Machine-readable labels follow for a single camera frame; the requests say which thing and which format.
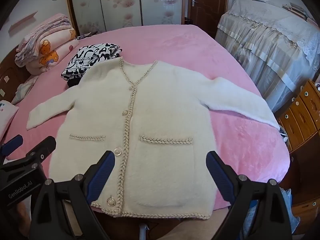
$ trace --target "sweater hem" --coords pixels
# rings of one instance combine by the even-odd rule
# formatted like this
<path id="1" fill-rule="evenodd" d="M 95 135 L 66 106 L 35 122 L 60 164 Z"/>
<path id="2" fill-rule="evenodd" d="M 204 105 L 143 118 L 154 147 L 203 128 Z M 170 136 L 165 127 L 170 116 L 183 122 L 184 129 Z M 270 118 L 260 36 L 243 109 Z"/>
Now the sweater hem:
<path id="1" fill-rule="evenodd" d="M 187 213 L 187 214 L 138 214 L 127 211 L 119 212 L 119 209 L 110 210 L 102 207 L 98 203 L 91 203 L 91 206 L 99 208 L 103 213 L 113 216 L 113 217 L 131 217 L 131 218 L 154 218 L 154 219 L 167 219 L 167 218 L 198 218 L 207 220 L 210 218 L 210 215 L 204 215 L 201 213 Z"/>

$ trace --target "cartoon bear print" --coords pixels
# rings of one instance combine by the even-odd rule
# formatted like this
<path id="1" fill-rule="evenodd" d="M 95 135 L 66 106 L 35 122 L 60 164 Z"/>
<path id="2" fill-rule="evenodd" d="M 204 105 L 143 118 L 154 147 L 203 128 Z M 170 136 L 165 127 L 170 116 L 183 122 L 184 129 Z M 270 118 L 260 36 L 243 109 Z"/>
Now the cartoon bear print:
<path id="1" fill-rule="evenodd" d="M 55 50 L 51 51 L 47 55 L 41 57 L 39 59 L 39 63 L 42 65 L 49 65 L 50 63 L 57 62 L 59 60 L 59 56 Z"/>
<path id="2" fill-rule="evenodd" d="M 41 48 L 40 48 L 40 53 L 42 55 L 45 55 L 45 54 L 47 54 L 49 52 L 50 52 L 50 41 L 48 41 L 48 40 L 42 41 Z"/>
<path id="3" fill-rule="evenodd" d="M 73 40 L 76 37 L 76 31 L 74 29 L 70 30 L 71 33 L 71 37 L 70 37 L 70 41 Z"/>

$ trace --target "fuzzy white sweater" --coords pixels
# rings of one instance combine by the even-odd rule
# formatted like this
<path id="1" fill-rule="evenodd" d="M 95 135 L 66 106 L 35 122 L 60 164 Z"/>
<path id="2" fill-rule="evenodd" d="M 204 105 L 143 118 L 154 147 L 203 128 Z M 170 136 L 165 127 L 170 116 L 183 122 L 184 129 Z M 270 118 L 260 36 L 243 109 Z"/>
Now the fuzzy white sweater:
<path id="1" fill-rule="evenodd" d="M 122 58 L 94 65 L 79 85 L 33 109 L 27 129 L 69 111 L 50 162 L 56 182 L 83 174 L 106 150 L 115 153 L 92 203 L 106 214 L 208 219 L 217 191 L 205 163 L 216 150 L 209 109 L 279 125 L 263 98 L 223 78 L 161 61 L 150 66 Z"/>

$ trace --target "door handle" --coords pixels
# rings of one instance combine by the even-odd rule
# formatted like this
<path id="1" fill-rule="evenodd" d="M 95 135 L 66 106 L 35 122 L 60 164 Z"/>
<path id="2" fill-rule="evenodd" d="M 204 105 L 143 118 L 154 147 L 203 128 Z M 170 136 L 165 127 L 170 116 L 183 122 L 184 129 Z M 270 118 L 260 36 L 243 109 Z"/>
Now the door handle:
<path id="1" fill-rule="evenodd" d="M 195 6 L 195 0 L 192 0 L 192 6 Z"/>

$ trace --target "wooden headboard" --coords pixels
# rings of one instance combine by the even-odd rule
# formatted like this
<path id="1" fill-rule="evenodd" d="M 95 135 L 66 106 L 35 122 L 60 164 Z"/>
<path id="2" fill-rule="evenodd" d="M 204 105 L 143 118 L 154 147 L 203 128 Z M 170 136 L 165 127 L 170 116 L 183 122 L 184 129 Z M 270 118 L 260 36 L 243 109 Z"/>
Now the wooden headboard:
<path id="1" fill-rule="evenodd" d="M 5 93 L 4 96 L 0 94 L 0 101 L 7 100 L 11 102 L 18 86 L 30 77 L 30 73 L 25 67 L 20 68 L 15 64 L 14 56 L 16 54 L 15 47 L 0 63 L 0 89 Z"/>

